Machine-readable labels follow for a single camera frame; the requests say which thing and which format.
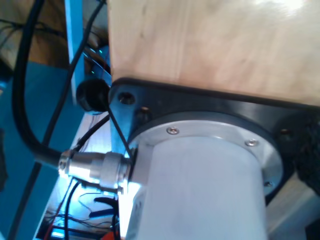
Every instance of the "cylindrical motor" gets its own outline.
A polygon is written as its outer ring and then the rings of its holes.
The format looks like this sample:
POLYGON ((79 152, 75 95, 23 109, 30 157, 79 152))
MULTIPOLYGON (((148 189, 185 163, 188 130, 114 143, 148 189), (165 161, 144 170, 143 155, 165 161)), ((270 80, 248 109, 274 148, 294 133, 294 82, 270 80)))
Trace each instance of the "cylindrical motor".
POLYGON ((119 196, 121 238, 268 239, 265 195, 283 174, 268 140, 232 124, 184 120, 145 130, 132 144, 136 163, 119 196))

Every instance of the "bolt head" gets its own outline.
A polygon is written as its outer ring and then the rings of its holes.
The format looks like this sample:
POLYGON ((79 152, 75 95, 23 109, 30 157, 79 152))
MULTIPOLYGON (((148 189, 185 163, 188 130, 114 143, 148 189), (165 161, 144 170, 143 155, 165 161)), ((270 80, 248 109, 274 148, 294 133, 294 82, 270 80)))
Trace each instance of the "bolt head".
POLYGON ((179 133, 179 129, 176 127, 168 127, 166 132, 170 135, 177 135, 179 133))
POLYGON ((60 161, 59 162, 59 169, 60 170, 65 170, 67 164, 64 161, 60 161))
POLYGON ((247 145, 248 147, 255 147, 258 145, 258 140, 255 140, 255 139, 250 139, 250 140, 247 140, 245 141, 245 145, 247 145))
POLYGON ((263 185, 264 185, 265 187, 267 187, 267 188, 271 188, 271 187, 274 186, 273 182, 271 182, 271 181, 266 181, 263 185))

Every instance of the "blue frame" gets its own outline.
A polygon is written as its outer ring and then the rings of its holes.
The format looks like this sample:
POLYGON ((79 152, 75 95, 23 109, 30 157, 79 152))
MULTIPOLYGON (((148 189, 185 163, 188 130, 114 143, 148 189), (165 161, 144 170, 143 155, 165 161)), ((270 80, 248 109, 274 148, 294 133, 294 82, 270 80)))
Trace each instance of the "blue frame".
MULTIPOLYGON (((65 0, 65 21, 68 42, 69 62, 77 52, 84 36, 82 0, 65 0)), ((82 54, 73 73, 71 91, 73 101, 76 103, 76 91, 78 85, 85 79, 85 58, 82 54)))
MULTIPOLYGON (((65 84, 67 71, 30 62, 25 84, 25 107, 31 129, 41 141, 65 84)), ((4 154, 8 172, 4 191, 0 192, 0 232, 6 239, 22 197, 35 158, 17 132, 11 105, 12 83, 0 96, 0 128, 4 130, 4 154)), ((50 147, 69 149, 83 117, 73 104, 71 92, 52 135, 50 147)), ((43 166, 24 211, 18 240, 33 239, 58 178, 58 171, 43 166)))

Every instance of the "wooden board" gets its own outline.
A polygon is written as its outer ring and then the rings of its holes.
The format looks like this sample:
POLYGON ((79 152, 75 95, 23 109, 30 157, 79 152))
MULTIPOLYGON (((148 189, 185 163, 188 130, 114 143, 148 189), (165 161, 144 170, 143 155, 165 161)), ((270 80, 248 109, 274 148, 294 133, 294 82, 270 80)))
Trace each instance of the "wooden board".
POLYGON ((320 1, 109 0, 113 80, 320 106, 320 1))

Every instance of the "black mounting plate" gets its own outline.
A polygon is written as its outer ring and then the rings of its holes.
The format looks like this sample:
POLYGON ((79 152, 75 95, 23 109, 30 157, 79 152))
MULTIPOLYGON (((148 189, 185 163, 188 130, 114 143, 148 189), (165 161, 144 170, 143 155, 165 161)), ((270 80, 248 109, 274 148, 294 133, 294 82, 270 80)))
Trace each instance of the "black mounting plate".
MULTIPOLYGON (((182 112, 223 113, 259 126, 275 141, 284 166, 283 179, 266 197, 267 204, 293 174, 293 162, 303 143, 306 126, 320 114, 317 106, 135 78, 116 80, 109 92, 109 103, 124 137, 129 141, 134 132, 146 123, 182 112)), ((112 151, 124 153, 123 143, 111 126, 112 151)))

